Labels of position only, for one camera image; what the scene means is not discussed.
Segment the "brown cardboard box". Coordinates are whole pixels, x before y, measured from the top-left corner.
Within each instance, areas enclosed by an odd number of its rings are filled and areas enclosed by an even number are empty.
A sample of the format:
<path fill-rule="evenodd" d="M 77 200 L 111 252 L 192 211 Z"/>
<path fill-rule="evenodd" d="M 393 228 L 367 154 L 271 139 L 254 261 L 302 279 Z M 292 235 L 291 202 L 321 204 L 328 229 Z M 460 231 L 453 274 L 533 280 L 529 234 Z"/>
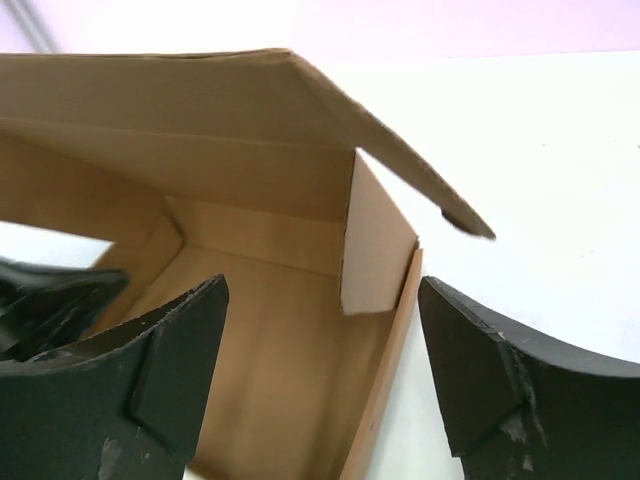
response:
<path fill-rule="evenodd" d="M 491 227 L 401 137 L 286 49 L 1 58 L 1 216 L 110 242 L 104 331 L 222 274 L 194 464 L 366 476 L 415 304 L 417 234 L 369 154 L 456 228 Z"/>

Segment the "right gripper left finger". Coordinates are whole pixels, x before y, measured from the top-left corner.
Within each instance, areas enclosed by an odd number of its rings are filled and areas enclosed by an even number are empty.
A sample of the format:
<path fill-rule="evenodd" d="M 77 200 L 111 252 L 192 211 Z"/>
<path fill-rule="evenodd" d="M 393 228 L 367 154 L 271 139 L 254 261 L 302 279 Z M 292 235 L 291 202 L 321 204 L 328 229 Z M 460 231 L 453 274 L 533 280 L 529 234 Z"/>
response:
<path fill-rule="evenodd" d="M 225 324 L 217 275 L 140 317 L 1 365 L 5 479 L 179 479 Z"/>

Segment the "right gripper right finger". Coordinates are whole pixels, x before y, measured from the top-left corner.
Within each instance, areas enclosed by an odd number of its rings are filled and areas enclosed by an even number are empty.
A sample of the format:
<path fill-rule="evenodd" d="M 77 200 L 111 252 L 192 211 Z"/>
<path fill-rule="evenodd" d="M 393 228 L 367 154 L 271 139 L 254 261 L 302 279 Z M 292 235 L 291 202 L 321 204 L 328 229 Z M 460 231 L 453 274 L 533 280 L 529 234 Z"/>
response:
<path fill-rule="evenodd" d="M 418 303 L 451 454 L 468 479 L 635 479 L 639 367 L 426 276 Z"/>

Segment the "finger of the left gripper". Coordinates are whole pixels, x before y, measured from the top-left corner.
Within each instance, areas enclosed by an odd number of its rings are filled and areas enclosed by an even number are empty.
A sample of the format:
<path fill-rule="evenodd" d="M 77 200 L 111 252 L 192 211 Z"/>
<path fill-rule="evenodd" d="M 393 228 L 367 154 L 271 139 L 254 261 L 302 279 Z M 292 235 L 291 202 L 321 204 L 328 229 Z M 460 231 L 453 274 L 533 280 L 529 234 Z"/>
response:
<path fill-rule="evenodd" d="M 123 269 L 1 260 L 1 359 L 27 361 L 78 341 L 128 286 Z"/>

